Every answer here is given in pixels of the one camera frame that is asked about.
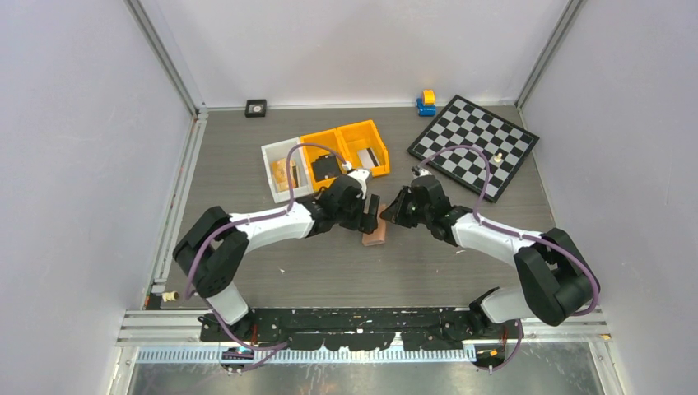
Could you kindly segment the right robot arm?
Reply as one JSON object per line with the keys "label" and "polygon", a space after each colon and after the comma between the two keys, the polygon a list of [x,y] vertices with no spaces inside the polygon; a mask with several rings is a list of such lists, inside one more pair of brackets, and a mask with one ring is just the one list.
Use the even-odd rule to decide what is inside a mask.
{"label": "right robot arm", "polygon": [[479,337],[492,337],[503,323],[523,318],[558,326],[572,315],[591,312],[598,302],[600,284],[566,232],[532,232],[488,221],[472,208],[452,204],[433,175],[402,187],[380,216],[406,228],[424,225],[437,240],[515,269],[518,286],[489,290],[469,305],[470,327]]}

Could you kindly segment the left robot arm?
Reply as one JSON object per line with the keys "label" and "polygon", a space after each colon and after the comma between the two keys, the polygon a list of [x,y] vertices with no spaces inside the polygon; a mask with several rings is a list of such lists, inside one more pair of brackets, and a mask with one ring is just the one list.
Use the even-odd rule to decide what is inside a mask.
{"label": "left robot arm", "polygon": [[378,226],[379,197],[367,191],[371,177],[369,170],[352,170],[291,207],[251,214],[229,214],[219,206],[207,209],[172,253],[188,276],[187,291],[196,291],[217,312],[230,339],[244,340],[253,320],[233,282],[244,256],[283,240],[326,233],[335,225],[372,233]]}

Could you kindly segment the tan leather card holder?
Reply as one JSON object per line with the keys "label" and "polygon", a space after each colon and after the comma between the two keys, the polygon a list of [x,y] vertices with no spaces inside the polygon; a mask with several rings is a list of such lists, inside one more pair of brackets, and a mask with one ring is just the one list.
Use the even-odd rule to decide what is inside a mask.
{"label": "tan leather card holder", "polygon": [[377,228],[368,235],[362,236],[362,244],[365,247],[384,244],[387,236],[387,221],[381,218],[381,214],[387,207],[386,204],[380,203],[377,215]]}

